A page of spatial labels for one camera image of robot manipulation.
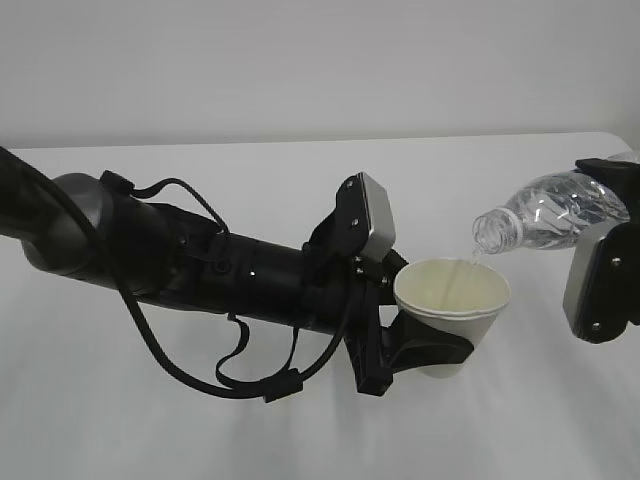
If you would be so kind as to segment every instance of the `black cable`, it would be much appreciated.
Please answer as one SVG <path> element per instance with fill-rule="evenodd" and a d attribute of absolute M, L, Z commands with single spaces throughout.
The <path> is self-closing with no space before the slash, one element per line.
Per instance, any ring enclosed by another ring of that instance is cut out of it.
<path fill-rule="evenodd" d="M 329 361 L 331 356 L 335 353 L 336 349 L 338 348 L 338 345 L 340 345 L 340 342 L 344 338 L 345 332 L 347 331 L 347 327 L 349 326 L 349 320 L 351 319 L 351 310 L 353 309 L 353 303 L 355 300 L 355 296 L 353 295 L 353 287 L 355 284 L 355 272 L 353 271 L 353 269 L 350 269 L 349 272 L 350 273 L 349 273 L 349 287 L 347 288 L 347 304 L 345 305 L 345 308 L 342 312 L 342 319 L 340 320 L 338 328 L 333 334 L 333 337 L 331 337 L 331 341 L 329 342 L 329 345 L 327 345 L 327 348 L 324 350 L 324 352 L 322 352 L 320 357 L 318 357 L 318 359 L 315 362 L 313 362 L 308 368 L 306 368 L 300 373 L 300 377 L 302 378 L 303 382 L 311 378 L 316 373 L 318 373 L 318 371 L 320 371 L 320 369 L 325 366 L 325 364 Z"/>
<path fill-rule="evenodd" d="M 28 163 L 22 161 L 18 157 L 18 159 L 23 167 L 23 171 L 27 174 L 31 180 L 38 185 L 44 192 L 50 195 L 59 205 L 60 207 L 73 219 L 73 221 L 78 225 L 78 228 L 83 232 L 83 234 L 87 237 L 87 240 L 92 244 L 92 246 L 96 249 L 98 257 L 102 260 L 105 268 L 111 275 L 113 282 L 122 297 L 131 317 L 133 318 L 138 331 L 140 332 L 142 339 L 144 340 L 147 348 L 151 352 L 154 359 L 158 362 L 158 364 L 173 378 L 178 380 L 179 382 L 198 390 L 207 395 L 212 395 L 221 398 L 230 398 L 230 399 L 245 399 L 245 398 L 258 398 L 263 396 L 264 389 L 261 388 L 260 384 L 256 385 L 247 385 L 242 389 L 227 389 L 222 388 L 216 385 L 212 385 L 210 383 L 204 382 L 192 375 L 188 374 L 180 367 L 178 367 L 175 363 L 171 361 L 171 359 L 166 355 L 162 347 L 160 346 L 158 340 L 156 339 L 149 323 L 142 312 L 140 305 L 136 297 L 131 292 L 127 281 L 124 278 L 124 275 L 120 271 L 117 264 L 111 258 L 111 254 L 109 250 L 103 243 L 102 239 L 98 235 L 95 227 L 91 224 L 91 222 L 87 219 L 85 214 L 80 210 L 80 208 L 75 204 L 73 200 L 69 198 L 69 196 L 64 192 L 56 183 L 50 180 L 47 176 L 42 174 L 40 171 L 29 165 Z M 166 179 L 162 182 L 159 182 L 152 187 L 149 187 L 144 190 L 136 190 L 136 197 L 138 198 L 150 198 L 154 196 L 157 192 L 162 190 L 165 186 L 169 184 L 177 184 L 185 188 L 189 193 L 191 193 L 194 198 L 214 217 L 214 219 L 220 224 L 220 227 L 223 229 L 225 235 L 229 235 L 229 228 L 220 215 L 218 215 L 211 206 L 196 192 L 190 185 L 186 182 L 183 182 L 179 179 Z M 349 324 L 350 313 L 353 307 L 353 286 L 355 282 L 355 275 L 353 271 L 350 273 L 349 278 L 349 287 L 347 289 L 347 303 L 345 309 L 343 311 L 342 319 L 340 324 L 333 335 L 331 341 L 327 345 L 327 348 L 320 355 L 320 357 L 306 370 L 300 373 L 301 381 L 307 380 L 315 373 L 317 373 L 331 358 L 331 356 L 335 353 L 338 345 L 342 341 L 344 337 L 344 333 Z M 294 343 L 292 346 L 291 353 L 289 355 L 289 359 L 287 361 L 286 366 L 288 367 L 293 358 L 293 353 L 295 349 L 295 344 L 297 342 L 297 330 L 294 331 Z"/>
<path fill-rule="evenodd" d="M 164 180 L 161 180 L 158 183 L 155 183 L 155 184 L 151 185 L 150 187 L 143 188 L 143 189 L 140 189 L 140 190 L 135 190 L 134 189 L 131 192 L 131 196 L 135 197 L 135 198 L 142 199 L 142 200 L 146 200 L 146 199 L 155 197 L 167 185 L 178 185 L 178 186 L 184 188 L 209 213 L 209 215 L 211 215 L 214 218 L 214 220 L 220 226 L 220 228 L 222 229 L 222 232 L 224 234 L 224 244 L 223 244 L 222 248 L 220 249 L 220 252 L 218 252 L 219 255 L 222 255 L 224 253 L 224 251 L 226 250 L 226 248 L 227 248 L 227 244 L 229 243 L 229 236 L 231 235 L 231 232 L 229 231 L 229 227 L 227 226 L 227 223 L 218 214 L 218 212 L 216 212 L 213 209 L 213 207 L 211 205 L 209 205 L 209 203 L 204 199 L 204 197 L 202 197 L 202 195 L 200 195 L 196 191 L 195 188 L 193 188 L 191 185 L 189 185 L 184 180 L 180 180 L 179 178 L 165 178 Z"/>
<path fill-rule="evenodd" d="M 294 327 L 293 328 L 291 349 L 289 350 L 289 356 L 287 357 L 287 361 L 274 374 L 269 375 L 267 377 L 264 377 L 264 378 L 262 378 L 260 380 L 242 381 L 242 380 L 236 380 L 234 378 L 228 377 L 227 375 L 222 373 L 222 371 L 220 370 L 222 368 L 222 366 L 227 361 L 231 360 L 233 357 L 236 357 L 236 356 L 240 355 L 244 351 L 244 349 L 247 348 L 247 345 L 249 343 L 249 337 L 251 335 L 251 332 L 249 330 L 249 325 L 247 325 L 245 322 L 240 320 L 233 313 L 230 313 L 228 315 L 228 318 L 229 318 L 230 321 L 236 323 L 238 325 L 238 327 L 240 327 L 240 339 L 238 340 L 238 345 L 233 350 L 233 352 L 231 352 L 228 355 L 225 355 L 220 360 L 218 360 L 218 363 L 216 364 L 216 370 L 215 370 L 216 379 L 218 380 L 218 382 L 220 382 L 225 387 L 239 389 L 239 388 L 245 388 L 246 386 L 256 385 L 256 384 L 263 384 L 264 385 L 266 382 L 273 381 L 279 375 L 285 375 L 285 374 L 288 373 L 288 370 L 291 367 L 291 362 L 293 361 L 293 355 L 295 354 L 295 351 L 296 351 L 296 346 L 298 345 L 298 335 L 300 333 L 300 328 L 299 327 Z"/>

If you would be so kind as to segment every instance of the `cup rim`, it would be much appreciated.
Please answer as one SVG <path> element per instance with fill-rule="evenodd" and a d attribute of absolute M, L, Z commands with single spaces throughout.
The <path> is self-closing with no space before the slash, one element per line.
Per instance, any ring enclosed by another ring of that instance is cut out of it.
<path fill-rule="evenodd" d="M 468 261 L 466 259 L 463 258 L 453 258 L 453 257 L 438 257 L 438 258 L 429 258 L 426 260 L 420 260 L 419 262 L 414 262 L 414 263 L 409 263 L 407 265 L 405 265 L 402 270 L 400 270 L 398 272 L 398 274 L 396 275 L 396 278 L 393 282 L 393 296 L 396 299 L 396 303 L 398 305 L 398 307 L 400 308 L 404 308 L 408 311 L 410 311 L 411 313 L 414 314 L 419 314 L 419 315 L 425 315 L 425 316 L 432 316 L 434 318 L 443 318 L 446 320 L 454 320 L 454 321 L 465 321 L 465 320 L 475 320 L 477 318 L 480 317 L 487 317 L 490 315 L 496 315 L 498 314 L 501 310 L 503 310 L 511 301 L 511 286 L 509 285 L 509 282 L 507 281 L 507 279 L 504 277 L 504 275 L 502 275 L 500 272 L 494 270 L 493 268 L 484 265 L 482 263 L 480 263 L 479 265 L 482 266 L 483 268 L 493 272 L 494 274 L 496 274 L 498 277 L 500 277 L 502 279 L 502 281 L 504 282 L 504 285 L 507 287 L 507 299 L 504 303 L 497 305 L 495 307 L 492 308 L 485 308 L 485 309 L 477 309 L 477 310 L 467 310 L 464 312 L 454 312 L 454 311 L 448 311 L 448 310 L 437 310 L 437 309 L 425 309 L 422 307 L 419 307 L 415 304 L 412 304 L 410 302 L 407 302 L 406 300 L 403 300 L 400 298 L 400 296 L 398 295 L 397 292 L 397 285 L 398 285 L 398 279 L 401 278 L 401 276 L 403 274 L 406 274 L 406 272 L 411 268 L 411 267 L 415 267 L 418 265 L 422 265 L 423 263 L 429 263 L 429 262 L 433 262 L 435 260 L 463 260 L 463 261 Z"/>

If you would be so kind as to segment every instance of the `white paper cup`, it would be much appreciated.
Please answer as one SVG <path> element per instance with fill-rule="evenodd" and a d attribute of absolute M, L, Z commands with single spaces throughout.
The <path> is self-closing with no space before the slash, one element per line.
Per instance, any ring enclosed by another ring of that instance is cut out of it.
<path fill-rule="evenodd" d="M 393 291 L 398 307 L 416 320 L 464 337 L 474 347 L 511 296 L 509 283 L 495 270 L 452 258 L 407 265 L 396 276 Z M 431 377 L 446 378 L 463 365 L 430 365 L 420 370 Z"/>

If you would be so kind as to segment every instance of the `clear plastic bottle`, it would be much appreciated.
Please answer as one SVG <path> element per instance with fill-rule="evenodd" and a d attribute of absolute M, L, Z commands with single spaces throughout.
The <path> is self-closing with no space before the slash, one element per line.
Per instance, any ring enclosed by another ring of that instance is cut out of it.
<path fill-rule="evenodd" d="M 565 172 L 534 180 L 504 207 L 478 217 L 472 234 L 487 254 L 555 250 L 573 247 L 585 228 L 605 220 L 629 221 L 620 199 L 587 175 Z"/>

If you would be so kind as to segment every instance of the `water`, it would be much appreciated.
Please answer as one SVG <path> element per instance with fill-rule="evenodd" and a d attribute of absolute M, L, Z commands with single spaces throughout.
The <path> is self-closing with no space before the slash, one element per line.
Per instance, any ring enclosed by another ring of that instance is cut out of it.
<path fill-rule="evenodd" d="M 477 245 L 473 247 L 470 260 L 456 260 L 451 269 L 442 294 L 439 310 L 458 311 L 464 305 L 464 300 L 470 288 L 476 281 L 478 265 L 482 258 L 482 250 Z"/>

